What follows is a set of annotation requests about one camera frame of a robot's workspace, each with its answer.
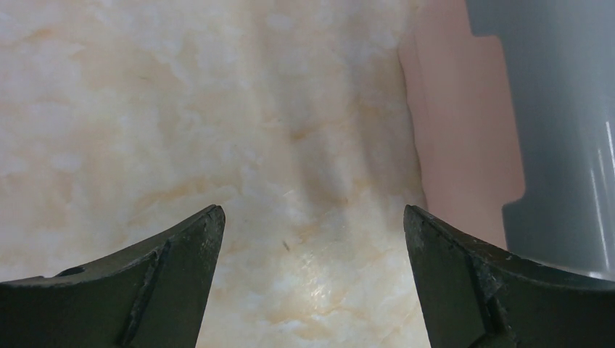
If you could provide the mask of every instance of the marbled surface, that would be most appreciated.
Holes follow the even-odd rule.
[[[0,281],[209,204],[198,347],[428,347],[397,45],[418,0],[0,0]]]

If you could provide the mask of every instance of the marble countertop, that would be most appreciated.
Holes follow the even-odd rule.
[[[0,281],[220,204],[198,347],[428,347],[397,58],[419,5],[0,0]]]

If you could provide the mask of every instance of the black plastic part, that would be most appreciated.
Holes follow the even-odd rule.
[[[0,347],[194,347],[225,221],[211,206],[53,278],[0,283]]]
[[[522,259],[418,207],[404,229],[432,348],[615,347],[615,283]]]

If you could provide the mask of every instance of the beige marble tabletop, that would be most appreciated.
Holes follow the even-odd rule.
[[[412,0],[0,0],[0,281],[209,204],[198,347],[428,347],[397,46]]]

